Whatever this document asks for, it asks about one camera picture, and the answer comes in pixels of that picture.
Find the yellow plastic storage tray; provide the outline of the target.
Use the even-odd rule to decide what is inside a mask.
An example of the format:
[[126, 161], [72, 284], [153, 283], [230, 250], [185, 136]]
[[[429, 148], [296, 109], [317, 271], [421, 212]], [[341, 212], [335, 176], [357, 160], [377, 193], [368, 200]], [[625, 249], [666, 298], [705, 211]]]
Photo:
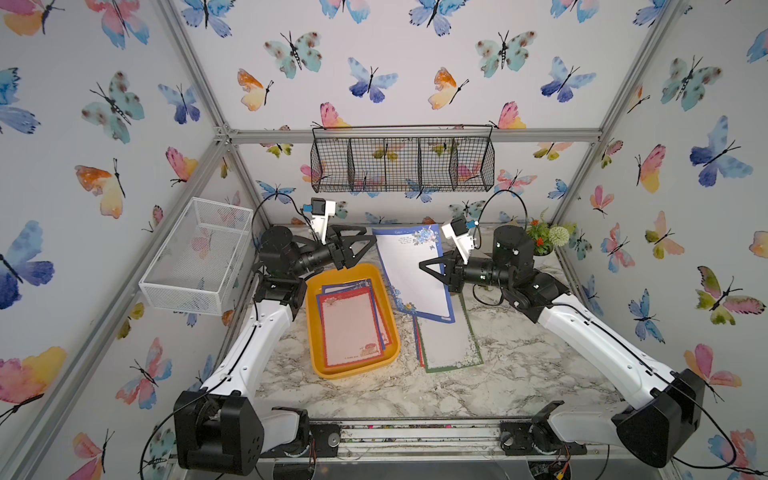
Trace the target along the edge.
[[379, 269], [362, 263], [308, 282], [310, 354], [315, 372], [337, 380], [388, 366], [400, 353], [393, 310]]

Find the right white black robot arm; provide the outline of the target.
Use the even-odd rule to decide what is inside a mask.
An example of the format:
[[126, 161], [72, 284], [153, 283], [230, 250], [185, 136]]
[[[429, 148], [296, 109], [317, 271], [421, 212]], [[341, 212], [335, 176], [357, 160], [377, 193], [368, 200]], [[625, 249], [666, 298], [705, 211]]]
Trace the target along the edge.
[[698, 429], [705, 381], [690, 369], [674, 371], [632, 345], [584, 306], [569, 288], [534, 265], [534, 243], [525, 230], [494, 231], [492, 253], [473, 254], [474, 223], [441, 225], [453, 249], [419, 267], [458, 293], [467, 284], [495, 286], [501, 298], [532, 323], [558, 336], [608, 379], [623, 401], [599, 409], [568, 410], [556, 401], [531, 421], [552, 447], [597, 443], [624, 447], [642, 463], [664, 468]]

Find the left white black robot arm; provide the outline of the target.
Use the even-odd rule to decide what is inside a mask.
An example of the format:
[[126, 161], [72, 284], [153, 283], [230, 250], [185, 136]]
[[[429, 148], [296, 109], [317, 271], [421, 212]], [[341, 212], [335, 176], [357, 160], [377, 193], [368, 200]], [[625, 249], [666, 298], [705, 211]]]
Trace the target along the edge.
[[307, 281], [332, 266], [356, 266], [375, 245], [364, 227], [333, 225], [325, 241], [274, 226], [261, 236], [252, 268], [253, 305], [238, 338], [219, 366], [196, 390], [182, 392], [168, 421], [176, 437], [171, 465], [183, 472], [245, 477], [261, 458], [306, 459], [304, 470], [283, 467], [279, 479], [310, 479], [321, 458], [338, 452], [340, 429], [317, 423], [304, 409], [274, 407], [260, 415], [256, 393], [262, 374], [302, 307]]

